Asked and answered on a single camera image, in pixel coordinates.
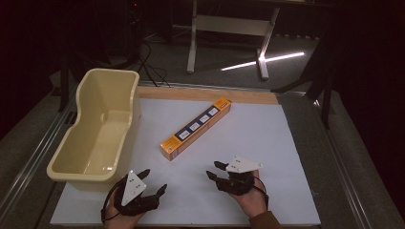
table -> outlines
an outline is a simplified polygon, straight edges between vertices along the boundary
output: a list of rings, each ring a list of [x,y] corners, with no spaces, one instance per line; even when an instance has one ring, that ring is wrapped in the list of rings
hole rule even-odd
[[[306,0],[262,0],[258,2],[271,3],[274,6],[271,17],[268,21],[265,20],[252,20],[242,18],[230,18],[212,15],[201,15],[197,12],[197,0],[193,1],[193,16],[191,23],[191,45],[188,54],[187,72],[193,73],[196,62],[197,44],[196,32],[197,31],[218,31],[228,33],[238,33],[247,35],[263,36],[263,41],[260,49],[257,50],[257,65],[263,80],[268,80],[268,71],[266,66],[266,50],[268,42],[271,38],[277,16],[281,7],[320,7],[331,8],[334,4],[315,4],[315,1]]]
[[[247,218],[237,203],[216,190],[215,183],[204,173],[210,170],[224,176],[213,161],[230,161],[234,154],[252,156],[265,164],[261,174],[270,193],[270,208],[282,224],[320,224],[286,118],[274,94],[139,87],[139,96],[143,116],[139,136],[133,143],[132,165],[137,173],[151,169],[145,181],[152,181],[148,184],[152,193],[168,182],[159,210],[145,215],[139,225],[247,226]],[[172,162],[164,158],[155,147],[157,142],[151,139],[170,135],[184,124],[185,118],[193,117],[218,96],[233,101],[230,113]],[[99,208],[105,196],[105,192],[84,192],[67,184],[51,223],[100,224]]]

human hand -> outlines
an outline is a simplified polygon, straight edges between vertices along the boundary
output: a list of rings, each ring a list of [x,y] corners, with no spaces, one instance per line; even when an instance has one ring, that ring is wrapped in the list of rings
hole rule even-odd
[[[105,212],[105,218],[109,219],[105,221],[104,227],[106,229],[133,229],[138,221],[145,215],[144,213],[138,214],[133,217],[123,216],[118,213],[118,210],[114,207],[114,200],[117,189],[110,196],[110,203],[107,205]]]
[[[254,185],[260,189],[264,189],[263,183],[260,182],[257,178],[259,178],[259,171],[255,170],[252,171],[252,174],[255,178]],[[263,212],[267,211],[266,207],[266,199],[262,192],[259,190],[252,188],[250,191],[242,196],[237,196],[230,194],[235,200],[239,203],[242,210],[245,214],[251,219],[254,218]]]

white paper sheet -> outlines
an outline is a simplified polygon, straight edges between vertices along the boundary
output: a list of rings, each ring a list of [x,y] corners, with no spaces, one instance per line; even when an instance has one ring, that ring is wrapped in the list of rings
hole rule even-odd
[[[143,181],[145,196],[167,183],[158,210],[139,225],[248,225],[247,216],[228,194],[217,190],[205,171],[226,172],[214,161],[228,163],[242,156],[264,164],[261,180],[270,196],[269,208],[284,225],[320,224],[307,179],[280,105],[233,103],[230,112],[173,161],[160,152],[160,143],[212,103],[141,99],[139,133],[134,141],[131,169],[151,169]],[[54,211],[52,224],[100,224],[99,210],[106,193],[76,190],[67,184]]]

rectangular box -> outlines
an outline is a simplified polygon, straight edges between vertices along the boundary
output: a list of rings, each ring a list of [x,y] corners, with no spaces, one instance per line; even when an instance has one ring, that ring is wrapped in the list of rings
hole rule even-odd
[[[231,106],[231,101],[220,98],[203,113],[161,143],[162,153],[168,160],[173,160],[191,143],[203,135],[218,120],[225,116]]]

